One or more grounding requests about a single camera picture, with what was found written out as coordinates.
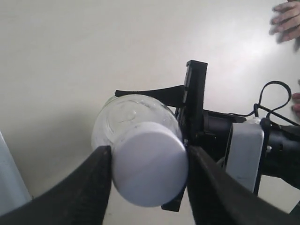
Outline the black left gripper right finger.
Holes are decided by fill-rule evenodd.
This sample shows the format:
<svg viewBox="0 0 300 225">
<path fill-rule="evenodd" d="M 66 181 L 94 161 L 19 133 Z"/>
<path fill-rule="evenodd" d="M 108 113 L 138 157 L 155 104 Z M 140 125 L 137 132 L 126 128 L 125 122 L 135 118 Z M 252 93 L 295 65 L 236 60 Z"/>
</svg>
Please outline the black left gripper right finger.
<svg viewBox="0 0 300 225">
<path fill-rule="evenodd" d="M 187 192 L 197 225 L 298 225 L 231 178 L 198 146 L 187 150 Z"/>
</svg>

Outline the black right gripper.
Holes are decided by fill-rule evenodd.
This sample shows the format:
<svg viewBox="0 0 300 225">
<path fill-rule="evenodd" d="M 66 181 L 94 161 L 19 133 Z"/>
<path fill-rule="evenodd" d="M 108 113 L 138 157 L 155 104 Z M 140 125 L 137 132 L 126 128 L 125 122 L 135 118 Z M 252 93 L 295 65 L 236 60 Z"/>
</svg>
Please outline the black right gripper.
<svg viewBox="0 0 300 225">
<path fill-rule="evenodd" d="M 217 162 L 225 157 L 233 116 L 203 107 L 208 64 L 190 60 L 186 66 L 184 85 L 157 90 L 116 90 L 115 96 L 144 95 L 175 107 L 184 144 L 202 147 Z"/>
</svg>

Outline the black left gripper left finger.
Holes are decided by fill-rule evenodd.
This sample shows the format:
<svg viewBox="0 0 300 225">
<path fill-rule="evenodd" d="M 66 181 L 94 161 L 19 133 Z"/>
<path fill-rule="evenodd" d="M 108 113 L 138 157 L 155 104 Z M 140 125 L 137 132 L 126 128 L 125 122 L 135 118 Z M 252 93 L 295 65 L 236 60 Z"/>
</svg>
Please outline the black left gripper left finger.
<svg viewBox="0 0 300 225">
<path fill-rule="evenodd" d="M 100 225 L 111 191 L 111 148 L 100 146 L 58 185 L 0 217 L 2 225 Z"/>
</svg>

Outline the person's second hand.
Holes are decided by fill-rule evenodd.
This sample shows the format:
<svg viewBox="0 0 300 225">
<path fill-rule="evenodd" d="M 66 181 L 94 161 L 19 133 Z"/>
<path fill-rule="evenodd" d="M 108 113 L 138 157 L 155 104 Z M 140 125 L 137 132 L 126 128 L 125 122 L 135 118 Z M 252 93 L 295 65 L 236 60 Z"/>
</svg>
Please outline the person's second hand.
<svg viewBox="0 0 300 225">
<path fill-rule="evenodd" d="M 298 117 L 300 116 L 300 92 L 295 92 L 292 94 L 291 110 L 295 112 Z"/>
</svg>

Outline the person's hand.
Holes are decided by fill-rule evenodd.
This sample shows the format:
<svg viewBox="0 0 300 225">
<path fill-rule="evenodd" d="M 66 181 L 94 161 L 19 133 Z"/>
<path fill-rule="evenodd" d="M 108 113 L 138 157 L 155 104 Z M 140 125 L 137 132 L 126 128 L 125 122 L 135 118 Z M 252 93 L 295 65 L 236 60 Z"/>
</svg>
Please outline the person's hand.
<svg viewBox="0 0 300 225">
<path fill-rule="evenodd" d="M 294 51 L 300 50 L 300 1 L 287 0 L 272 8 L 275 15 L 270 20 L 270 35 L 277 36 L 277 43 L 293 41 Z"/>
</svg>

